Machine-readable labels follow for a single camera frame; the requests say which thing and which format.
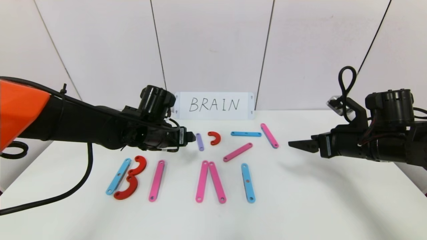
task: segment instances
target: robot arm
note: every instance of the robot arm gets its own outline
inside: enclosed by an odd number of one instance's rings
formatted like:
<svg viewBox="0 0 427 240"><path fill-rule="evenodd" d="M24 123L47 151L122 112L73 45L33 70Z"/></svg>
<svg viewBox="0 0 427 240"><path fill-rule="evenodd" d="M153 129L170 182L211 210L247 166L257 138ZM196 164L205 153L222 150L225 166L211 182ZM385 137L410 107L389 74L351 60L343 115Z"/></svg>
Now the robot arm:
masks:
<svg viewBox="0 0 427 240"><path fill-rule="evenodd" d="M341 86L343 70L339 75ZM356 71L352 72L354 84ZM368 126L365 109L347 97L349 89L342 87L343 95L328 101L335 112L347 118L354 111L356 117L348 120L349 124L313 135L311 140L289 142L289 146L313 153L320 150L323 158L347 156L404 162L427 169L427 121L415 121L415 118L427 117L414 116L414 109L424 113L425 110L412 106L414 100L410 90L388 90L368 95L365 104L372 116Z"/></svg>
<svg viewBox="0 0 427 240"><path fill-rule="evenodd" d="M65 89L56 92L23 79L0 79L1 151L16 137L96 143L108 149L135 146L156 151L173 147L169 152L196 139L175 121L171 120L176 127L165 121L175 96L162 88L147 86L138 108L125 106L118 111L66 96Z"/></svg>

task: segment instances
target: black cable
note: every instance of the black cable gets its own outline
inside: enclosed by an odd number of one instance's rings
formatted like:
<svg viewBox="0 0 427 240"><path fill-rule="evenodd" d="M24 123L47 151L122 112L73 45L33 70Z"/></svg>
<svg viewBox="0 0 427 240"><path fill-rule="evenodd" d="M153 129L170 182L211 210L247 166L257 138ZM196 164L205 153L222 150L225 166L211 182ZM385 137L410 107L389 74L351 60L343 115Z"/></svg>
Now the black cable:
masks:
<svg viewBox="0 0 427 240"><path fill-rule="evenodd" d="M92 150L92 143L88 143L88 167L86 169L85 175L83 176L83 178L80 180L80 182L76 186L71 188L68 192L63 193L63 194L56 196L56 197L51 197L51 198L36 201L36 202L26 203L26 204L22 204L22 205L11 207L11 208L1 209L0 215L6 215L6 214L11 214L11 213L16 213L19 211L27 210L30 208L40 207L40 206L43 206L46 204L50 204L53 202L60 201L64 198L71 196L79 188L81 188L83 186L83 184L86 182L86 180L89 177L89 174L91 173L93 163L94 163L94 154L93 154L93 150Z"/></svg>
<svg viewBox="0 0 427 240"><path fill-rule="evenodd" d="M169 119L169 120L171 122L173 122L176 125L177 128L180 128L179 124L175 120L173 120L173 119ZM168 149L167 151L168 152L177 152L177 151L179 151L179 143L177 143L175 141L175 139L172 139L172 141L176 144L176 149Z"/></svg>
<svg viewBox="0 0 427 240"><path fill-rule="evenodd" d="M368 129L365 131L365 133L362 135L362 137L359 139L359 142L357 143L359 146L364 145L363 142L366 141L366 138L369 136L369 134L374 130L375 123L377 121L377 115L375 114L372 118L371 124L369 125Z"/></svg>
<svg viewBox="0 0 427 240"><path fill-rule="evenodd" d="M379 134L379 135L375 135L372 136L368 139L366 139L365 141L363 141L361 143L361 145L365 145L367 143L370 143L374 140L380 139L380 138L388 138L388 137L395 137L395 138L405 138L405 135L402 133L384 133L384 134Z"/></svg>
<svg viewBox="0 0 427 240"><path fill-rule="evenodd" d="M422 109L422 108L414 108L414 111L419 111L422 112L424 114L427 114L427 110ZM427 117L419 117L419 116L414 116L414 118L418 118L418 119L427 119Z"/></svg>
<svg viewBox="0 0 427 240"><path fill-rule="evenodd" d="M20 158L25 157L28 153L28 145L26 143L23 143L20 141L13 141L6 148L8 148L8 147L20 148L20 149L22 149L22 152L17 153L17 154L0 152L0 157L6 158L6 159L20 159Z"/></svg>
<svg viewBox="0 0 427 240"><path fill-rule="evenodd" d="M344 81L342 79L342 74L344 73L345 70L349 69L352 73L353 73L353 77L351 79L350 85L348 86L348 88L346 89L344 86ZM338 74L338 83L339 83L339 87L341 88L341 101L342 101L342 112L344 115L344 118L347 122L351 123L351 120L348 118L347 116L347 95L350 92L351 88L353 87L354 83L356 82L356 77L357 77L357 72L356 69L354 69L352 66L346 66L343 67Z"/></svg>
<svg viewBox="0 0 427 240"><path fill-rule="evenodd" d="M70 96L61 94L60 92L57 92L57 91L55 91L55 90L53 90L51 88L48 88L48 87L43 86L41 84L38 84L36 82L32 82L32 81L28 81L28 80L20 79L20 78L6 77L6 76L0 76L0 79L4 79L4 80L7 80L7 81L11 81L11 82L15 82L15 83L27 85L27 86L30 86L30 87L33 87L33 88L36 88L36 89L48 92L51 95L54 95L54 96L56 96L56 97L58 97L60 99L65 98L65 100L67 100L68 102L72 102L72 103L77 104L79 106L83 106L83 107L89 108L91 110L94 110L94 111L97 111L97 112L100 112L100 113L103 113L103 114L107 114L107 115L110 115L110 116L118 117L118 118L130 121L130 122L138 123L138 124L143 125L143 126L149 126L149 127L161 129L161 130L164 130L164 131L167 131L167 132L179 131L179 128L171 128L171 127L165 127L165 126L157 125L157 124L153 124L153 123L147 123L147 122L141 121L139 119L128 117L126 115L121 115L119 113L110 112L110 111L107 111L105 109L98 108L96 106L90 105L90 104L85 103L83 101L80 101L78 99L75 99L75 98L72 98Z"/></svg>

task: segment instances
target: red curved piece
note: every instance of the red curved piece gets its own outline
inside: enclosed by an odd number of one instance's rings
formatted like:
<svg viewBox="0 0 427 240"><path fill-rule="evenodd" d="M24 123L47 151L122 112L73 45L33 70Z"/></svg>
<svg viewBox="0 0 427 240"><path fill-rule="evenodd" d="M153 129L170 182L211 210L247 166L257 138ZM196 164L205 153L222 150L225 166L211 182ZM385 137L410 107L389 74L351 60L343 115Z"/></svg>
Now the red curved piece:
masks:
<svg viewBox="0 0 427 240"><path fill-rule="evenodd" d="M123 200L123 199L130 197L135 192L136 188L138 187L138 180L136 179L136 177L134 175L127 176L126 180L129 182L128 189L124 190L123 192L120 192L120 191L116 192L114 194L115 199Z"/></svg>
<svg viewBox="0 0 427 240"><path fill-rule="evenodd" d="M138 175L140 174L142 171L144 171L145 167L147 167L147 160L145 159L145 157L143 156L136 156L135 157L135 161L139 162L139 166L134 168L134 169L130 169L128 171L129 175Z"/></svg>
<svg viewBox="0 0 427 240"><path fill-rule="evenodd" d="M217 145L221 141L221 135L217 132L208 132L208 136L214 136L215 140L211 141L211 145Z"/></svg>

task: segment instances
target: purple bar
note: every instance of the purple bar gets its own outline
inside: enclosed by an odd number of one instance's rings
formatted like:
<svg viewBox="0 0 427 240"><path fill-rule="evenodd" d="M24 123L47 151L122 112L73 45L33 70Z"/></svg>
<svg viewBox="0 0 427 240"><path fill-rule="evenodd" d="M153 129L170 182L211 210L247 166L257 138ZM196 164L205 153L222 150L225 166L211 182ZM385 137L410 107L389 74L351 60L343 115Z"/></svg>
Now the purple bar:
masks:
<svg viewBox="0 0 427 240"><path fill-rule="evenodd" d="M196 134L196 139L197 139L197 145L199 146L199 150L203 151L205 147L203 146L202 136L200 135L200 133Z"/></svg>

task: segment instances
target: blue bar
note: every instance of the blue bar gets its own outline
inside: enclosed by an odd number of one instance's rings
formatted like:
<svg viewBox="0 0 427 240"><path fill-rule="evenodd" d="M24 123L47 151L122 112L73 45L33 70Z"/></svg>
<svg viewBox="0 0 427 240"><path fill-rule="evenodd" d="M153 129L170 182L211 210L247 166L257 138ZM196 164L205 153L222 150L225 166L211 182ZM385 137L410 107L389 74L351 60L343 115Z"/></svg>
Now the blue bar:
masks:
<svg viewBox="0 0 427 240"><path fill-rule="evenodd" d="M105 191L107 195L111 195L114 193L114 191L117 189L117 186L122 181L123 176L125 175L126 170L128 169L129 165L131 164L131 159L126 158L123 162L122 166L120 167L119 171L116 173L116 175L113 178L113 181L110 183L110 186Z"/></svg>
<svg viewBox="0 0 427 240"><path fill-rule="evenodd" d="M252 187L252 179L249 174L249 166L246 163L242 164L243 183L245 185L246 198L249 203L255 202L254 188Z"/></svg>
<svg viewBox="0 0 427 240"><path fill-rule="evenodd" d="M260 132L231 132L232 136L261 137Z"/></svg>

